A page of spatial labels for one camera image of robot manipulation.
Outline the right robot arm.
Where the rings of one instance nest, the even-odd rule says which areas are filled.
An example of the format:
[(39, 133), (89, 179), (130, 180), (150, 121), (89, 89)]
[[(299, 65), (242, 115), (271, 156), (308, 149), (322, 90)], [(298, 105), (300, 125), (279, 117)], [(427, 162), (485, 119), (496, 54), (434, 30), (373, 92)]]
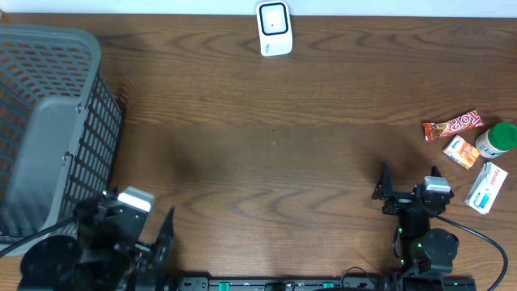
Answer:
[(398, 217), (393, 253), (401, 259), (401, 270), (383, 276), (377, 290), (474, 291), (475, 280), (450, 277), (459, 239), (431, 227), (431, 219), (446, 210), (454, 193), (437, 167), (410, 192), (394, 189), (389, 166), (384, 164), (372, 199), (384, 201), (382, 213)]

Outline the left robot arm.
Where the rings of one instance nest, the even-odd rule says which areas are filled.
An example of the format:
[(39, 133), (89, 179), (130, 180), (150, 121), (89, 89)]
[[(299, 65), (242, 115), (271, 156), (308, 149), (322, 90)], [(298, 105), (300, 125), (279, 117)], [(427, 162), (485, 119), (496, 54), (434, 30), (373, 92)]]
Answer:
[(174, 240), (174, 211), (156, 241), (139, 237), (149, 213), (113, 196), (77, 204), (75, 236), (53, 235), (31, 247), (20, 264), (20, 290), (168, 290), (162, 270)]

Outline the green lid jar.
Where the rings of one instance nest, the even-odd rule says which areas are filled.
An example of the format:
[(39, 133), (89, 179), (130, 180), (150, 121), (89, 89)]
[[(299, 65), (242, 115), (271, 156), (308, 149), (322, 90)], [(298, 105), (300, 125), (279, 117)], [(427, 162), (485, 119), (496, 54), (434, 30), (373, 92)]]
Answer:
[(516, 126), (509, 122), (498, 123), (482, 133), (475, 146), (481, 156), (497, 158), (516, 147)]

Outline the small orange box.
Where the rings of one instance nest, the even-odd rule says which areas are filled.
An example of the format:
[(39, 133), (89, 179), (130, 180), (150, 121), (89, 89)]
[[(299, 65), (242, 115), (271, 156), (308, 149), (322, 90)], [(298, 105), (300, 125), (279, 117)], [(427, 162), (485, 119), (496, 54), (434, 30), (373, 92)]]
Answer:
[(458, 135), (454, 136), (443, 149), (443, 153), (467, 170), (474, 165), (480, 155), (475, 146)]

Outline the red Top chocolate bar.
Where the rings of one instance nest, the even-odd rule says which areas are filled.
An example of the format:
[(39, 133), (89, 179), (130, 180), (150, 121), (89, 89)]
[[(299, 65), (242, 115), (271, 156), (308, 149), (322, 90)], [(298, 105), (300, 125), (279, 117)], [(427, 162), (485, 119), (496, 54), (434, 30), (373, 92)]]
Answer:
[(454, 119), (432, 123), (425, 122), (422, 124), (424, 131), (424, 139), (427, 142), (433, 142), (440, 138), (454, 136), (465, 130), (474, 129), (483, 126), (483, 120), (479, 116), (477, 109), (466, 112)]

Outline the white blue medicine box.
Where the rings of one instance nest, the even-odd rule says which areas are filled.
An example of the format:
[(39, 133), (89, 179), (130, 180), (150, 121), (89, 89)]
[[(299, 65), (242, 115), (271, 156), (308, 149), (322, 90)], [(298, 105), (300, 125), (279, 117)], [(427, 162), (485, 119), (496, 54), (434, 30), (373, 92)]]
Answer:
[(464, 202), (481, 215), (488, 214), (507, 175), (492, 162), (484, 163)]

